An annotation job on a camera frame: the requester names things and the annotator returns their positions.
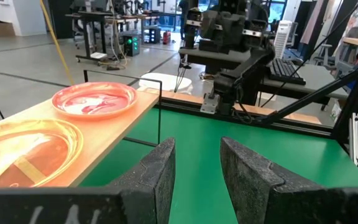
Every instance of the green table surface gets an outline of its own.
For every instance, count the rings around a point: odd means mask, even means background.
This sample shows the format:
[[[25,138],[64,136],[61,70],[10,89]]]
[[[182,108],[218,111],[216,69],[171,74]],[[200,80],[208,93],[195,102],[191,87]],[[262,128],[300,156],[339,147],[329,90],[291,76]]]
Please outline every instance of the green table surface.
[[[156,142],[157,112],[148,112],[128,136]],[[336,141],[163,110],[161,137],[176,139],[170,223],[237,223],[219,160],[223,136],[325,187],[358,186],[358,168]],[[80,186],[108,184],[152,149],[121,141]]]

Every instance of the black keyboard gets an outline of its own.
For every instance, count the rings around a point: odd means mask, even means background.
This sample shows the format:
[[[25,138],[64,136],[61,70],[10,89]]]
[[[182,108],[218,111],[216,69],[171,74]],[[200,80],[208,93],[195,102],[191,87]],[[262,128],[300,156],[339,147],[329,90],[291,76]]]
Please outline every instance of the black keyboard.
[[[295,72],[294,65],[291,61],[275,58],[270,66],[271,74],[268,76],[271,80],[305,85],[305,80],[295,73],[292,77],[292,73]]]

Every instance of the table leg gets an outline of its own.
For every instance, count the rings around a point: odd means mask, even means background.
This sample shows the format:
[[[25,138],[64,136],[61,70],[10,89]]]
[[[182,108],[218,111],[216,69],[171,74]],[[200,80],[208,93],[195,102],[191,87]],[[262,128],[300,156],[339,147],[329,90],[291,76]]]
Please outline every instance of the table leg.
[[[144,27],[145,27],[146,20],[142,19],[140,21],[140,38],[142,39],[142,44],[144,44]]]
[[[84,40],[85,40],[85,51],[86,51],[86,57],[91,57],[91,52],[90,52],[90,43],[89,43],[89,38],[88,38],[88,26],[87,26],[87,21],[86,19],[82,20],[83,23],[83,27],[84,27]]]
[[[96,48],[96,32],[94,31],[94,21],[92,21],[93,44]]]
[[[104,21],[100,22],[100,35],[102,37],[102,51],[103,53],[106,53],[107,49],[106,49],[106,35],[104,33]]]
[[[326,99],[324,98],[324,100],[323,100],[324,102],[322,103],[322,105],[321,105],[321,108],[320,108],[320,110],[321,111],[325,111],[325,109],[326,109],[326,106],[328,105],[328,103],[329,103],[329,98],[328,97],[326,97]]]

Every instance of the concrete floor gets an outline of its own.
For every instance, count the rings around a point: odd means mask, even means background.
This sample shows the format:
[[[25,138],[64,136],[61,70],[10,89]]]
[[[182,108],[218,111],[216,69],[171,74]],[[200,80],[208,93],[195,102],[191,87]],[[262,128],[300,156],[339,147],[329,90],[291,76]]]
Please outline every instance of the concrete floor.
[[[173,39],[178,40],[178,38],[178,34],[173,34]],[[140,49],[140,55],[130,58],[125,70],[111,71],[109,73],[140,77],[153,70],[154,72],[177,75],[180,59],[177,50],[180,48],[180,44],[180,41],[170,45],[145,44]],[[106,72],[105,68],[98,67],[93,62],[87,60],[77,63],[75,55],[85,54],[82,45],[77,50],[72,40],[61,40],[60,47],[75,83],[83,82],[84,69]],[[212,80],[200,80],[199,74],[204,71],[205,66],[192,64],[191,67],[192,69],[187,70],[185,73],[185,77],[193,82],[191,94],[203,96],[203,93],[211,90]],[[0,37],[0,72],[64,85],[70,84],[53,41],[47,35]],[[133,81],[131,78],[95,73],[90,73],[89,80],[125,84]],[[10,116],[50,98],[56,91],[62,88],[0,75],[1,111],[4,116]],[[268,97],[269,95],[264,95],[262,103],[265,101],[264,98]],[[275,100],[268,103],[266,107],[279,110],[294,101],[291,98],[278,96],[275,97]],[[320,111],[320,107],[321,105],[312,103],[300,109],[298,113],[317,116],[323,124],[333,125],[332,119],[329,117],[330,109],[328,108],[328,111]]]

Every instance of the wooden board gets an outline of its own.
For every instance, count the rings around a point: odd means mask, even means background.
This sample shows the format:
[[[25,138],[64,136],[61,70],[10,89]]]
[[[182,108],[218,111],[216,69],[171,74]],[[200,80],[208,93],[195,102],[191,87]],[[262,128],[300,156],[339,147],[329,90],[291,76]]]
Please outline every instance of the wooden board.
[[[348,43],[348,44],[358,45],[358,39],[357,38],[345,37],[345,38],[343,38],[343,42]]]
[[[135,105],[116,118],[81,121],[58,114],[52,107],[51,100],[47,100],[10,116],[0,123],[22,119],[54,118],[68,121],[78,127],[84,137],[81,154],[67,170],[43,185],[46,187],[77,186],[156,102],[158,102],[158,95],[141,93],[138,94]]]
[[[149,93],[158,93],[158,90],[154,90],[154,89],[151,89],[151,88],[145,89],[144,91],[147,91]],[[163,91],[162,96],[165,97],[165,98],[189,101],[189,102],[192,102],[192,103],[199,103],[199,104],[203,103],[203,98],[202,97],[191,96],[191,95],[186,95],[186,94],[181,94],[181,93]],[[235,104],[234,107],[235,107],[236,110],[242,111],[242,109],[240,108],[240,106],[238,104]],[[273,113],[275,111],[275,110],[272,110],[272,109],[261,108],[261,107],[257,107],[257,106],[251,106],[251,105],[244,105],[244,107],[250,113],[262,114],[262,115],[268,115],[268,114]],[[304,115],[304,114],[292,113],[292,114],[286,116],[285,118],[295,120],[295,121],[302,121],[302,122],[313,123],[313,124],[321,124],[320,120],[317,117],[308,116],[308,115]]]

